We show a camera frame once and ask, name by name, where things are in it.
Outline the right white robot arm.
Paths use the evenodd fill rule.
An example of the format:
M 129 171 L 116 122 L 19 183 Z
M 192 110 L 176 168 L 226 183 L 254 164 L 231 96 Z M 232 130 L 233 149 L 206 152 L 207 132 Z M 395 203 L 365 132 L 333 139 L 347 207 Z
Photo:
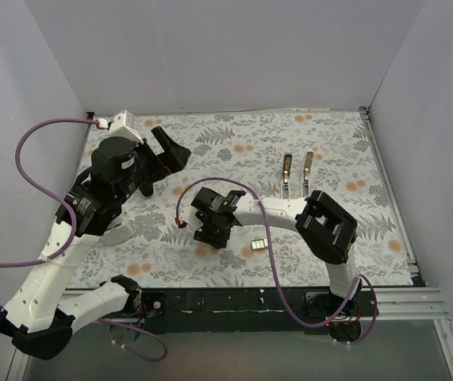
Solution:
M 340 315 L 358 309 L 360 280 L 354 261 L 357 221 L 323 191 L 306 198 L 258 200 L 244 190 L 223 196 L 203 187 L 180 212 L 195 228 L 194 239 L 225 248 L 234 226 L 264 225 L 298 233 L 315 257 L 325 263 L 332 308 Z

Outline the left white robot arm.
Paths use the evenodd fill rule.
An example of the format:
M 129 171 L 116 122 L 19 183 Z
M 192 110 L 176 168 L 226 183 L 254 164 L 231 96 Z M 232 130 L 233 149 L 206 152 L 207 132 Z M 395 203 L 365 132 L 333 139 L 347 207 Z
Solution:
M 153 185 L 182 171 L 191 151 L 161 127 L 152 134 L 163 151 L 146 139 L 107 137 L 91 154 L 56 212 L 47 243 L 17 293 L 0 306 L 0 333 L 24 354 L 41 360 L 57 356 L 72 335 L 108 314 L 130 318 L 141 308 L 141 288 L 124 275 L 86 294 L 62 295 L 87 253 L 121 220 L 122 206 L 136 192 L 152 195 Z

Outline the grey staple strips block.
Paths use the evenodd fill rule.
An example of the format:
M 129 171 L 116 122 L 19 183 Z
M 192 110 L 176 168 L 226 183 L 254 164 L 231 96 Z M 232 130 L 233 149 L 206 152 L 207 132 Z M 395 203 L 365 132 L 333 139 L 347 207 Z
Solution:
M 258 239 L 251 241 L 251 250 L 252 251 L 262 251 L 268 248 L 267 239 Z

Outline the green stapler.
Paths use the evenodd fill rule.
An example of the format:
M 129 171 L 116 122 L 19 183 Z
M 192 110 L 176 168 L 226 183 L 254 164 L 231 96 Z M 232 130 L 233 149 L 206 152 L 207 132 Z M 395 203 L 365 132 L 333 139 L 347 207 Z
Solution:
M 281 197 L 287 199 L 290 197 L 290 171 L 293 161 L 291 153 L 285 153 L 282 161 L 282 174 L 281 174 Z

